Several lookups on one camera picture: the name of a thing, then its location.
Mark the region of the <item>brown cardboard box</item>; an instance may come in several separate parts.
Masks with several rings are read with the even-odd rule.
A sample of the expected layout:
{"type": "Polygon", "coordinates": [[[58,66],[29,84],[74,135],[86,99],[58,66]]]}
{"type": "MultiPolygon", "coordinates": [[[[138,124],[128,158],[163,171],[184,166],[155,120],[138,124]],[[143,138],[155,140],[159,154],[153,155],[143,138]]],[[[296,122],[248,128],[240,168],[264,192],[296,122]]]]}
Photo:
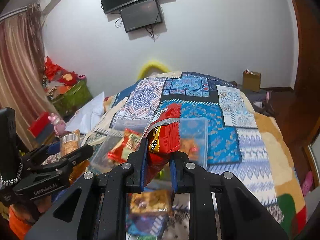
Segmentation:
{"type": "Polygon", "coordinates": [[[261,73],[251,70],[244,70],[242,74],[242,86],[254,92],[259,92],[261,84],[261,73]]]}

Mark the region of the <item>red yellow small snack packet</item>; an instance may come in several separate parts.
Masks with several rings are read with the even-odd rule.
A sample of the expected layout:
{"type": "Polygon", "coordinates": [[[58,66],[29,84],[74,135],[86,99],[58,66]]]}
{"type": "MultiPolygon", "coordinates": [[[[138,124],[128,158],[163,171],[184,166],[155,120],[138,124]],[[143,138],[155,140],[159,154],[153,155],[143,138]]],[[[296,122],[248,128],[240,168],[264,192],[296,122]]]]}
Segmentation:
{"type": "Polygon", "coordinates": [[[122,139],[107,153],[108,159],[116,163],[125,163],[130,153],[138,150],[142,134],[126,128],[122,139]]]}

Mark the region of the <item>yellow fuzzy hoop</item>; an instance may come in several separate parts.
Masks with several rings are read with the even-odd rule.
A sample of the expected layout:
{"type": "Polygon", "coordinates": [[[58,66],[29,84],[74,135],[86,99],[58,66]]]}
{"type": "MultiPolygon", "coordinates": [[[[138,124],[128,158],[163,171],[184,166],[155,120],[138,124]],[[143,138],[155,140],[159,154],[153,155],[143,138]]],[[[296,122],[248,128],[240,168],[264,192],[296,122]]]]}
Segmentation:
{"type": "Polygon", "coordinates": [[[148,74],[152,74],[153,72],[157,72],[158,74],[162,73],[168,73],[171,72],[171,70],[164,64],[155,61],[155,60],[150,60],[146,64],[144,64],[137,76],[137,80],[141,80],[145,77],[148,76],[148,74]]]}

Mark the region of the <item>striped pink curtain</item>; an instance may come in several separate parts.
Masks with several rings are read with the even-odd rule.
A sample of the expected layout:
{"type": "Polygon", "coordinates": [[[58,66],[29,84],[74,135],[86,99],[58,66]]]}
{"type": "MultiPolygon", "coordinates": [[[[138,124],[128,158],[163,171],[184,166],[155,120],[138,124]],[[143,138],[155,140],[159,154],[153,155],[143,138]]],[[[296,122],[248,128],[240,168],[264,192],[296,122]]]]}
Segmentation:
{"type": "Polygon", "coordinates": [[[1,107],[15,110],[16,132],[28,149],[36,141],[28,131],[43,112],[56,111],[42,86],[45,71],[40,6],[1,21],[1,107]]]}

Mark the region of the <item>red stuffed items pile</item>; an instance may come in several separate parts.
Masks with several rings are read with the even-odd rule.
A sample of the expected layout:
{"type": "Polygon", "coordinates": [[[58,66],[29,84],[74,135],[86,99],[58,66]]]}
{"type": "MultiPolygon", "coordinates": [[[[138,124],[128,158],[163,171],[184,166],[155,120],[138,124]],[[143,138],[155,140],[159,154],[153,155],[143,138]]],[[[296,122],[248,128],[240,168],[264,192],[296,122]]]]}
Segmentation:
{"type": "Polygon", "coordinates": [[[46,57],[43,75],[43,87],[46,93],[50,93],[58,87],[72,87],[81,80],[86,81],[86,76],[69,72],[58,64],[54,64],[50,57],[46,57]]]}

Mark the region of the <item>patchwork patterned bed blanket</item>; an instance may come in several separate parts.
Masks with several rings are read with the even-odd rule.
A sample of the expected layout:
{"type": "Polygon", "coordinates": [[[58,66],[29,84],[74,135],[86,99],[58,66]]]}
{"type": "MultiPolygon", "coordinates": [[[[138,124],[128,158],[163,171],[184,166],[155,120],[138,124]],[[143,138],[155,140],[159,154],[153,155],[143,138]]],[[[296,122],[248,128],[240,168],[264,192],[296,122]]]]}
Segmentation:
{"type": "Polygon", "coordinates": [[[146,116],[136,106],[151,101],[155,77],[147,77],[120,92],[97,125],[83,138],[94,148],[91,168],[108,171],[115,161],[107,153],[126,128],[142,133],[150,118],[171,103],[181,105],[180,139],[193,138],[200,148],[198,161],[209,172],[236,175],[267,208],[289,238],[306,225],[306,206],[294,164],[276,122],[256,114],[235,85],[194,72],[165,73],[162,96],[146,116]]]}

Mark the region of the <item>round biscuit roll pack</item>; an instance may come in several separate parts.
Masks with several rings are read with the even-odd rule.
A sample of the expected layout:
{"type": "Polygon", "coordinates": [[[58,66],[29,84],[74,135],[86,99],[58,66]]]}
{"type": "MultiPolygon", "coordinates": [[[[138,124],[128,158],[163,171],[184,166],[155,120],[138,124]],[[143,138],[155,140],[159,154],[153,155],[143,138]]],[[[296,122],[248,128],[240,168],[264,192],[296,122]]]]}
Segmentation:
{"type": "Polygon", "coordinates": [[[80,147],[80,131],[77,129],[60,139],[60,153],[61,157],[72,153],[80,147]]]}

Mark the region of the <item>nut cake clear pack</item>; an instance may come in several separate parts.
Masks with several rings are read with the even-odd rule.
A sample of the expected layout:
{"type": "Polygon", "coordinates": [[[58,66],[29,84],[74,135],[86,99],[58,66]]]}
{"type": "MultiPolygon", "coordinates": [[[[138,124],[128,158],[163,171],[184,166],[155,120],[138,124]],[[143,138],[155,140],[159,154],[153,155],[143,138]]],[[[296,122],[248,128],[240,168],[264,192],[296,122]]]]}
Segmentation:
{"type": "Polygon", "coordinates": [[[171,211],[171,192],[156,190],[133,193],[130,201],[130,214],[137,215],[165,215],[171,211]]]}

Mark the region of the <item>wall mounted black monitor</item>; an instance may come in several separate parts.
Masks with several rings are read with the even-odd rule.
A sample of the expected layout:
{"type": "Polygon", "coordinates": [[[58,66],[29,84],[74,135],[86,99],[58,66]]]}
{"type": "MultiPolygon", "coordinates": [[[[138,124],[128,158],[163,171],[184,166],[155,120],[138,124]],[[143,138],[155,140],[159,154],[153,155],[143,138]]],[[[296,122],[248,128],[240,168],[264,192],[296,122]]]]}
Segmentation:
{"type": "Polygon", "coordinates": [[[143,0],[120,9],[120,16],[127,33],[163,22],[157,0],[143,0]]]}

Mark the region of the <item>pink plush toy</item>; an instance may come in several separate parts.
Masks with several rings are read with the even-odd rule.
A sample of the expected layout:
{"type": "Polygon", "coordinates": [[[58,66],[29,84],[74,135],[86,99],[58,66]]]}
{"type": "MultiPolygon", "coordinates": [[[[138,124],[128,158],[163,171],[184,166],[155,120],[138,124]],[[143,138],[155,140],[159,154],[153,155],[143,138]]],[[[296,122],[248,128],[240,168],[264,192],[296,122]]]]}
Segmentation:
{"type": "Polygon", "coordinates": [[[66,131],[66,123],[63,119],[61,119],[57,114],[51,113],[48,116],[49,121],[54,127],[54,132],[57,136],[63,136],[65,135],[66,131]]]}

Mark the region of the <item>green storage box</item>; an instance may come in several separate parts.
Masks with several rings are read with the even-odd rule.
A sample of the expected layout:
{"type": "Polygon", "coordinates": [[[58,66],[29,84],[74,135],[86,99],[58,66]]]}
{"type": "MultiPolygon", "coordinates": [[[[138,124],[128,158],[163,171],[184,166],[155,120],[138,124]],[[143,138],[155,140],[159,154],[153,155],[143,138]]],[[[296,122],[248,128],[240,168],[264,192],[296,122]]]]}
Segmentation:
{"type": "Polygon", "coordinates": [[[52,100],[52,104],[61,117],[73,115],[78,109],[93,99],[86,80],[80,80],[77,84],[58,95],[52,100]]]}

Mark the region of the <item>red snack bag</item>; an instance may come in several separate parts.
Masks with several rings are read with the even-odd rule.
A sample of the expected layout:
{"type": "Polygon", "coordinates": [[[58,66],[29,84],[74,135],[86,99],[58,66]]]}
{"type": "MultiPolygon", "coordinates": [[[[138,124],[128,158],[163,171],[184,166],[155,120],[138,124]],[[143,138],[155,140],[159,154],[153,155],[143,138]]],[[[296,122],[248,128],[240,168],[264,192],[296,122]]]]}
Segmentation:
{"type": "Polygon", "coordinates": [[[146,127],[143,138],[148,140],[146,148],[146,186],[169,162],[171,154],[180,149],[181,105],[171,103],[155,114],[146,127]]]}

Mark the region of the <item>red box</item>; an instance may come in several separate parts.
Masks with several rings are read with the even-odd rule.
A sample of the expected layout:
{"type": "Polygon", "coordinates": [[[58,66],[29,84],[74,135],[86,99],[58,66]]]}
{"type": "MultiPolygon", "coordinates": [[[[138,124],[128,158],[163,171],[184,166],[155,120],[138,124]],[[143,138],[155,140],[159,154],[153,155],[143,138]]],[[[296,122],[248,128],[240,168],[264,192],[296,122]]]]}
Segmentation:
{"type": "Polygon", "coordinates": [[[43,112],[35,121],[32,122],[32,124],[28,128],[28,131],[33,137],[36,138],[49,124],[49,113],[43,112]]]}

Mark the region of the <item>brown wooden door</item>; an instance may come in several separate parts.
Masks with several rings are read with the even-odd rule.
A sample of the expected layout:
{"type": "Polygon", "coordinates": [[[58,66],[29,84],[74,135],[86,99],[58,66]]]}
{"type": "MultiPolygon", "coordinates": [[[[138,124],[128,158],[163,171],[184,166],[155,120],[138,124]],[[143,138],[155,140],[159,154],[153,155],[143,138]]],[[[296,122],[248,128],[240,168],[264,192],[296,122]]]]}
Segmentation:
{"type": "Polygon", "coordinates": [[[298,66],[288,146],[300,151],[316,136],[319,120],[319,9],[313,0],[292,0],[298,29],[298,66]]]}

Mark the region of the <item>brown pastry clear pack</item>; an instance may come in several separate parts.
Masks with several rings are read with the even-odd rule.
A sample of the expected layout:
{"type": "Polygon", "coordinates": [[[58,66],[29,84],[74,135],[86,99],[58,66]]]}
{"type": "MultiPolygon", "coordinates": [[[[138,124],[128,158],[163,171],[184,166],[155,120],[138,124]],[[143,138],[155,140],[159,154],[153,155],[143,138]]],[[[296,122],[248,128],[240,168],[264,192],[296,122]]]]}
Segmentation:
{"type": "Polygon", "coordinates": [[[193,138],[183,138],[180,142],[180,152],[188,155],[192,161],[198,161],[200,156],[200,148],[193,138]]]}

